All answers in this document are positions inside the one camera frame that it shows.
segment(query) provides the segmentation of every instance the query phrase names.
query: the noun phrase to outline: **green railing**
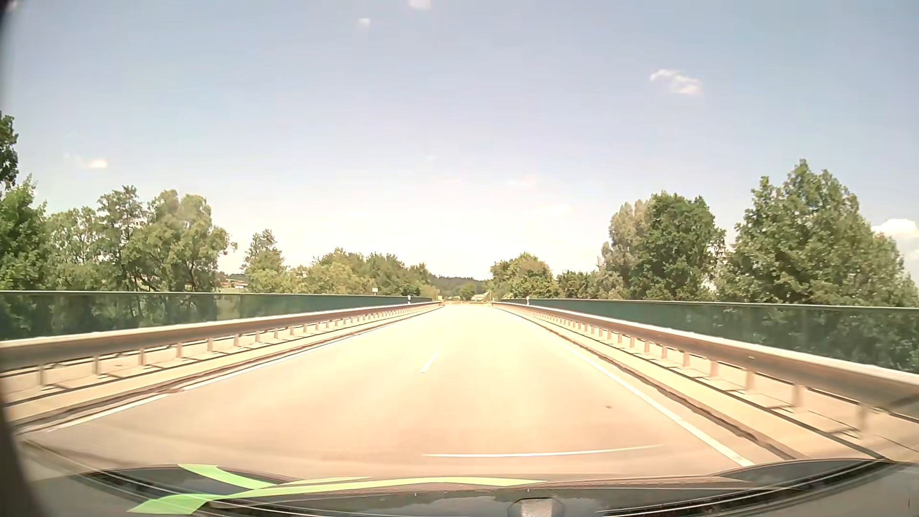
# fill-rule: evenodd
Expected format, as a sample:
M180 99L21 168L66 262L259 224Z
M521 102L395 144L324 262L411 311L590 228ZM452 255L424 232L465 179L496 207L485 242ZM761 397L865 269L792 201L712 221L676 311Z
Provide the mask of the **green railing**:
M0 291L0 340L406 303L348 294Z
M574 299L529 303L919 373L919 308Z

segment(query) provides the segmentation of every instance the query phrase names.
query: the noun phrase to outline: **road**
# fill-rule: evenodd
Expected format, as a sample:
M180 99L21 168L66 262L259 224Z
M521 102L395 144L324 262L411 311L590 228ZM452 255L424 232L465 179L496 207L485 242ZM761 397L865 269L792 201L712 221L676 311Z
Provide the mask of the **road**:
M476 305L25 437L92 467L302 478L689 475L779 459L526 319Z

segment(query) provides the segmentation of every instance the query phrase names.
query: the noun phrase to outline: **sky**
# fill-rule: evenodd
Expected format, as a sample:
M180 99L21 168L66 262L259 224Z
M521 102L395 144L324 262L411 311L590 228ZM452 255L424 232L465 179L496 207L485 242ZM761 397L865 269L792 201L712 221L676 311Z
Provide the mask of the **sky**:
M728 229L802 158L919 277L919 2L19 0L0 107L50 211L205 196L240 251L589 270L666 190Z

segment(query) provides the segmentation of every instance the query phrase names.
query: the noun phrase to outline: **windshield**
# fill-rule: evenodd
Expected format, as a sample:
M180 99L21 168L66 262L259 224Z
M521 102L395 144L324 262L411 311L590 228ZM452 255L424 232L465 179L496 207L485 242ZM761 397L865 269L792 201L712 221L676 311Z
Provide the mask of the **windshield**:
M911 464L917 20L6 2L0 393L38 504L646 511Z

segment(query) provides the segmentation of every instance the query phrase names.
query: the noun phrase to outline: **railing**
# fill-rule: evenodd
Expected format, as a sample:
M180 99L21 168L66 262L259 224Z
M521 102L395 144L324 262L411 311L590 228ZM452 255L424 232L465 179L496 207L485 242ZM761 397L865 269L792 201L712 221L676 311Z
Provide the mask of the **railing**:
M919 308L575 299L529 304L919 373Z
M176 357L181 358L185 344L191 342L206 340L208 351L211 351L215 339L233 337L234 346L236 346L240 336L245 334L255 334L255 341L259 341L262 332L265 331L273 331L277 337L280 330L290 329L290 333L293 334L294 327L303 327L305 333L309 325L325 323L326 327L330 324L337 326L339 321L349 323L352 320L385 317L437 304L440 302L381 305L232 321L133 328L72 336L14 339L0 342L0 370L38 367L41 376L42 371L49 364L91 359L94 362L94 373L97 373L100 358L107 354L136 351L138 352L138 364L143 366L146 364L145 352L151 348L175 347Z
M0 291L0 341L405 303L350 294Z
M701 335L683 330L634 323L603 316L520 303L494 306L541 316L564 325L589 326L607 333L607 339L625 341L635 349L643 341L644 353L658 350L660 357L682 356L684 366L693 356L709 361L709 373L717 376L719 366L727 364L745 371L746 388L757 376L767 376L792 386L792 406L799 404L807 390L816 390L854 402L858 407L857 430L864 430L873 410L919 419L919 374L897 372L875 365L858 364L815 355L780 350L732 339Z

